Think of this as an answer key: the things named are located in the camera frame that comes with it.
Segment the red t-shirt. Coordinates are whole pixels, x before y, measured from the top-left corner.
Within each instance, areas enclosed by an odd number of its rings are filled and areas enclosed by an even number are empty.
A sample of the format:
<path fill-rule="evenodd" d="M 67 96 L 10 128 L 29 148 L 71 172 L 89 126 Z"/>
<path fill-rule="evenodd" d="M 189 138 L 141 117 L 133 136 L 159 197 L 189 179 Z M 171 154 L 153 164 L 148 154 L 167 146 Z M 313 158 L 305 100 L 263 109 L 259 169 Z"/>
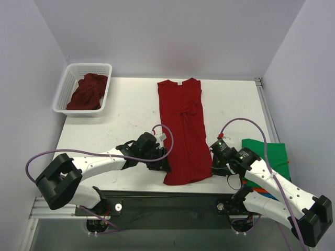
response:
<path fill-rule="evenodd" d="M 164 184 L 178 186 L 212 176 L 211 154 L 206 143 L 201 82 L 194 78 L 182 82 L 169 79 L 158 83 L 159 112 L 164 146 L 171 149 L 167 160 L 171 172 Z"/>

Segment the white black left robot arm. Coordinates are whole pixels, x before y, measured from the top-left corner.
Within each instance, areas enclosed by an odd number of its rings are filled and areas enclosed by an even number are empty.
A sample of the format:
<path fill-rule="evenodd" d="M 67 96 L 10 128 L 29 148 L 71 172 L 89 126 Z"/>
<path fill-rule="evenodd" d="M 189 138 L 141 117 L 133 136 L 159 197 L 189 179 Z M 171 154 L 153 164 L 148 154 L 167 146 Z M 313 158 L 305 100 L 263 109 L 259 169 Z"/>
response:
<path fill-rule="evenodd" d="M 97 186 L 88 187 L 82 181 L 138 163 L 152 170 L 171 170 L 168 156 L 172 150 L 161 147 L 153 136 L 128 141 L 103 153 L 81 151 L 81 157 L 69 157 L 69 150 L 58 151 L 60 155 L 33 180 L 51 210 L 74 204 L 100 215 L 106 209 L 103 194 Z"/>

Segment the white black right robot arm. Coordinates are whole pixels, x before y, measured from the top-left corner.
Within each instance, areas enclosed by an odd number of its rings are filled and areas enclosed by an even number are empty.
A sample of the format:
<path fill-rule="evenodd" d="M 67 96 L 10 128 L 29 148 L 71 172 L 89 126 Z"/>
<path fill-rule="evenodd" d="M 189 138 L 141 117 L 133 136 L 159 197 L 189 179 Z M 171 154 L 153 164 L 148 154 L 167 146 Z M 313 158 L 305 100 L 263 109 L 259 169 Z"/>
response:
<path fill-rule="evenodd" d="M 250 149 L 237 151 L 226 145 L 212 146 L 214 159 L 235 174 L 261 186 L 272 198 L 260 195 L 250 188 L 235 194 L 232 208 L 237 213 L 246 210 L 264 215 L 289 228 L 308 247 L 316 247 L 333 223 L 332 202 L 324 195 L 316 197 L 274 170 Z"/>

